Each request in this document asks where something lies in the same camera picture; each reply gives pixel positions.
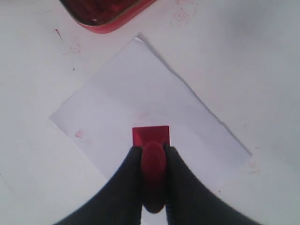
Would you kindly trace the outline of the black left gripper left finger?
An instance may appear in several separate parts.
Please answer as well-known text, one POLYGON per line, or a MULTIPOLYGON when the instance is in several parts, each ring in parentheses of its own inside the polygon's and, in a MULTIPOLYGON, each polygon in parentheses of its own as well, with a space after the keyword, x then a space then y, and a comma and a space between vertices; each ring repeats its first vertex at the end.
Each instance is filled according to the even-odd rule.
POLYGON ((142 214, 142 149, 131 147, 116 173, 82 207, 58 225, 139 225, 142 214))

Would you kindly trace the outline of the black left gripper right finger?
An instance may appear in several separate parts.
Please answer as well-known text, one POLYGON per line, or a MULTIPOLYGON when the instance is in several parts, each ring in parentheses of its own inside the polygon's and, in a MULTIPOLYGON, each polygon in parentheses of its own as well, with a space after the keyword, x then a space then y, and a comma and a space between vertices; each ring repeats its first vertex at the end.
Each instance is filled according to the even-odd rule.
POLYGON ((191 172, 178 151, 165 147, 167 222, 170 225, 247 225, 248 218, 210 192, 191 172))

